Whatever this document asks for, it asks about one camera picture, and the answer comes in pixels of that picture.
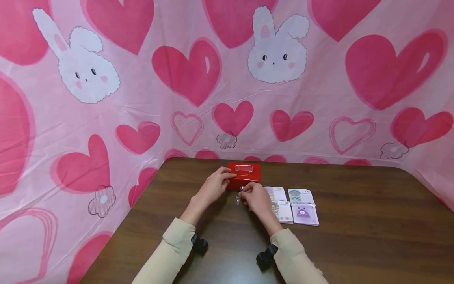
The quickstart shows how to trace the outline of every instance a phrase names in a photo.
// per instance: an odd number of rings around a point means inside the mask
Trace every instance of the red cash box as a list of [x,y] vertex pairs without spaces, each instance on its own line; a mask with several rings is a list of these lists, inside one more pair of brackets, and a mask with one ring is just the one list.
[[231,173],[237,176],[230,179],[227,190],[240,191],[242,186],[246,186],[251,181],[260,183],[260,165],[240,162],[230,162],[228,167],[232,169]]

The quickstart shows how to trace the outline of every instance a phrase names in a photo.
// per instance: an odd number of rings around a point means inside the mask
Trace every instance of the beige sleeve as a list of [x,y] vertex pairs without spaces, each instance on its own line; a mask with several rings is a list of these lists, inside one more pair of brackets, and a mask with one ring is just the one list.
[[196,228],[175,218],[133,284],[172,284],[192,250]]
[[287,284],[328,284],[289,229],[280,230],[271,236],[271,243],[279,248],[274,260]]

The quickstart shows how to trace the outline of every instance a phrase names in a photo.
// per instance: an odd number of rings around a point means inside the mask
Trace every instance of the black wrist strap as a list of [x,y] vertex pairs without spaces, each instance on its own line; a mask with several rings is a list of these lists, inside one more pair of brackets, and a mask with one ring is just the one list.
[[268,248],[257,255],[257,265],[260,267],[261,270],[267,270],[271,267],[271,263],[273,262],[273,256],[277,253],[279,248],[275,245],[271,244]]
[[191,238],[192,247],[199,255],[204,255],[208,250],[208,242],[205,239],[199,238],[196,234]]

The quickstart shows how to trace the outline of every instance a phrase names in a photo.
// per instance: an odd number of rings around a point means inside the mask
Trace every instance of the banknote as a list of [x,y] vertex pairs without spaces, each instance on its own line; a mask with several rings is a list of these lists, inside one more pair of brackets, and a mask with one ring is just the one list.
[[315,205],[312,193],[308,189],[288,189],[288,196],[290,197],[290,203],[293,204],[311,204]]
[[283,200],[274,200],[271,202],[271,210],[280,223],[293,224],[293,215],[291,214],[290,202]]
[[311,204],[293,204],[293,219],[297,224],[319,226],[316,207]]
[[274,200],[288,201],[287,195],[285,194],[285,190],[283,187],[265,186],[265,189],[268,191],[271,201]]

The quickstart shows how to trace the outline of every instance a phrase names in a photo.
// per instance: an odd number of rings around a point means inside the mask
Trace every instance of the metal handle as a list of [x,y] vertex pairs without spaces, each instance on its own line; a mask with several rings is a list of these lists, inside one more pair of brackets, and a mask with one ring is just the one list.
[[237,167],[250,167],[251,170],[248,170],[249,173],[252,173],[252,171],[254,170],[254,167],[252,167],[252,166],[249,165],[249,164],[237,164],[237,165],[235,166],[235,171],[239,172],[240,169],[237,169]]

